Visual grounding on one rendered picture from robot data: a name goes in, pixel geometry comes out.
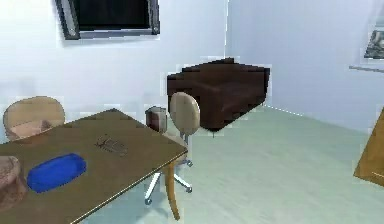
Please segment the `dark brown sofa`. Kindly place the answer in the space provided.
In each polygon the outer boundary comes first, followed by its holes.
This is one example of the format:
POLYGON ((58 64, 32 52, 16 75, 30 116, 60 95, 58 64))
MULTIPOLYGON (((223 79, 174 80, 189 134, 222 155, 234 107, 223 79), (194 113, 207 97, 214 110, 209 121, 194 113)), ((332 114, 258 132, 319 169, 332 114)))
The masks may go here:
POLYGON ((196 99, 200 126, 217 132, 266 100, 270 69, 224 58, 167 76, 168 100, 176 92, 196 99))

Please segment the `brown wooden dining table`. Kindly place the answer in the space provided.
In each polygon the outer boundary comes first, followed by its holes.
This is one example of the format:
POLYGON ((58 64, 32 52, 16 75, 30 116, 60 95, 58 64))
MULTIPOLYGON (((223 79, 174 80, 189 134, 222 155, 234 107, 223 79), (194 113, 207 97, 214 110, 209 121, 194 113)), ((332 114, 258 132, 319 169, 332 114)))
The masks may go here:
POLYGON ((0 212, 0 224, 76 224, 159 170, 166 178, 173 216, 180 218, 174 164, 187 149, 116 109, 0 145, 0 155, 17 157, 26 171, 68 153, 83 157, 87 171, 47 193, 28 192, 18 205, 0 212), (123 143, 127 154, 119 156, 97 147, 97 139, 104 134, 123 143))

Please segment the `beige swivel chair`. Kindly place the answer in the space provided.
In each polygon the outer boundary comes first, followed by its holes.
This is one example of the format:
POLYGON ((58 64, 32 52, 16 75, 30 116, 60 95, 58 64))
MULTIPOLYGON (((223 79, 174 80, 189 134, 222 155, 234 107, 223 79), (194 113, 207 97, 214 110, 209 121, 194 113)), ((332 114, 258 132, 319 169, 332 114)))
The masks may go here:
MULTIPOLYGON (((170 109, 170 118, 176 129, 179 131, 179 134, 177 135, 174 132, 168 131, 168 129, 165 133, 160 134, 181 144, 182 146, 188 147, 189 136, 196 133, 200 127, 200 108, 197 101, 187 93, 176 92, 171 96, 168 109, 170 109)), ((188 158, 188 155, 183 155, 176 161, 177 165, 186 164, 189 167, 193 166, 193 162, 188 158)), ((144 197, 146 205, 150 205, 152 203, 151 196, 162 174, 162 171, 158 171, 153 175, 144 197)), ((191 184, 187 183, 176 173, 173 177, 176 182, 185 188, 186 192, 192 192, 191 184)))
POLYGON ((19 100, 8 106, 3 114, 5 133, 10 141, 38 135, 64 122, 63 106, 48 96, 19 100))

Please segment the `dark metal bin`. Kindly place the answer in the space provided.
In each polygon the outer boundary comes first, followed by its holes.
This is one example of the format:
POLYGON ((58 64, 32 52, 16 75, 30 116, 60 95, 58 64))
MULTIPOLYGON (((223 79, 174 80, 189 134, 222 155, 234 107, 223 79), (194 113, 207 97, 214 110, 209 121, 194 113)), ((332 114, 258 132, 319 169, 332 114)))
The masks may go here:
POLYGON ((167 131, 166 109, 158 106, 152 106, 145 111, 146 125, 151 129, 165 133, 167 131))

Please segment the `brown keys on table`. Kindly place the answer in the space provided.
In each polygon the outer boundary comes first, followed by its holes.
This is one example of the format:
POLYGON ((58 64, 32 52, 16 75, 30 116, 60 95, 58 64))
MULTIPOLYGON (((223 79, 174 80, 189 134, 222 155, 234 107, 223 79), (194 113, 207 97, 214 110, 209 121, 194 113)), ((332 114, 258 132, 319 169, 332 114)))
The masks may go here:
POLYGON ((120 141, 112 139, 107 134, 100 136, 95 145, 108 152, 117 153, 119 156, 127 154, 127 147, 120 141))

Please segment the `blue oval dish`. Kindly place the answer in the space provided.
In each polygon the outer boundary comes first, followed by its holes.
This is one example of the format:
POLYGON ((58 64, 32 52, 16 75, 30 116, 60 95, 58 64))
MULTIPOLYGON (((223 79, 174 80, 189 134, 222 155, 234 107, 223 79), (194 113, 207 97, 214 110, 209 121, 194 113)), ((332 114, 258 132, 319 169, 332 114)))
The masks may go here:
POLYGON ((36 193, 50 191, 71 182, 86 170, 87 163, 81 156, 66 154, 33 167, 27 175, 27 185, 36 193))

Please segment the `light brown wooden furniture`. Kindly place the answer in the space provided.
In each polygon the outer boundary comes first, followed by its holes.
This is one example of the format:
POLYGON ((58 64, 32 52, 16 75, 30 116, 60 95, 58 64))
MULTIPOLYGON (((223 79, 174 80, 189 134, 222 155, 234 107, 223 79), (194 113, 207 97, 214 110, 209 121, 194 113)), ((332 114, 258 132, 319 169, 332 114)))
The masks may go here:
POLYGON ((384 187, 384 108, 355 168, 354 176, 384 187))

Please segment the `framed wall picture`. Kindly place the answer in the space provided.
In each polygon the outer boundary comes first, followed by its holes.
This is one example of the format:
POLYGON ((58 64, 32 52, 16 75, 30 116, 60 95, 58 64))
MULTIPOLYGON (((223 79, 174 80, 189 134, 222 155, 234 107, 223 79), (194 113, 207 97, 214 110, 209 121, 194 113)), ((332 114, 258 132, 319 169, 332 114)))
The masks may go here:
POLYGON ((384 60, 384 13, 378 16, 364 54, 365 58, 384 60))

